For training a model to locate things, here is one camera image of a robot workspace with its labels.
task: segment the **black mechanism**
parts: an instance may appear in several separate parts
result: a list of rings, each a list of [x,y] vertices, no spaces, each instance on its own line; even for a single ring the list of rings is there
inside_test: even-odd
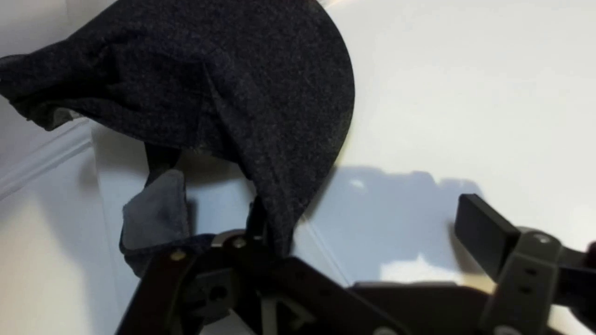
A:
[[[195,335],[236,315],[262,335],[543,335],[551,304],[596,330],[596,248],[579,254],[541,231],[519,231],[478,196],[461,196],[458,240],[495,293],[452,283],[338,287],[255,231],[225,233],[206,254],[160,250],[119,335]]]

